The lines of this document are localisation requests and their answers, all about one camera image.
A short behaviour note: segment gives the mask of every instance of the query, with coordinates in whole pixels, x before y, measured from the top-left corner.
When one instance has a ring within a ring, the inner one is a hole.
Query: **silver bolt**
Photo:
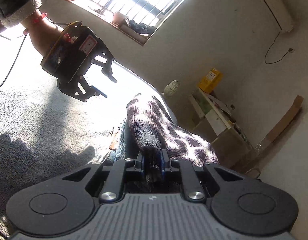
[[[101,198],[103,200],[113,200],[117,197],[117,195],[114,193],[114,192],[104,192],[102,195],[101,195]]]
[[[202,199],[204,198],[204,194],[199,191],[193,191],[189,193],[189,198],[190,199]]]

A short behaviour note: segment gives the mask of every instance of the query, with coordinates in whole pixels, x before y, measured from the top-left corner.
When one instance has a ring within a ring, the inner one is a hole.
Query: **person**
[[[28,30],[34,48],[44,57],[63,28],[46,18],[34,23],[41,15],[40,6],[41,0],[0,0],[0,33],[21,23]]]

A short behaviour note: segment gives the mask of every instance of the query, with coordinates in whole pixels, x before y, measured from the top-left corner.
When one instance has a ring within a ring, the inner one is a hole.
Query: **plaid fabric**
[[[181,158],[202,166],[218,163],[212,146],[175,125],[155,96],[137,94],[127,105],[127,122],[139,148],[149,156],[166,149],[170,159]]]

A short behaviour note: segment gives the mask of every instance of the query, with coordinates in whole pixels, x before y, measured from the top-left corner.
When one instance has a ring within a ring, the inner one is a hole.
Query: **white wall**
[[[297,200],[299,217],[292,230],[297,239],[308,240],[308,0],[284,0],[296,27],[290,34],[280,34],[268,54],[266,65],[239,88],[234,96],[235,117],[255,145],[280,120],[296,95],[304,97],[303,112],[270,156],[261,179],[282,188]]]
[[[180,123],[187,97],[215,67],[224,73],[217,87],[227,101],[238,84],[262,61],[277,25],[262,0],[185,0],[144,47],[108,23],[64,0],[47,0],[42,11],[56,22],[82,21],[107,45],[116,60],[159,91],[179,80],[169,101]]]

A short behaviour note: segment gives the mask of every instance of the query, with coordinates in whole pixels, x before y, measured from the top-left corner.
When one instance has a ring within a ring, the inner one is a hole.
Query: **fleece cuff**
[[[39,7],[41,7],[41,0],[30,0],[13,14],[1,20],[1,23],[7,28],[13,27],[32,15]]]

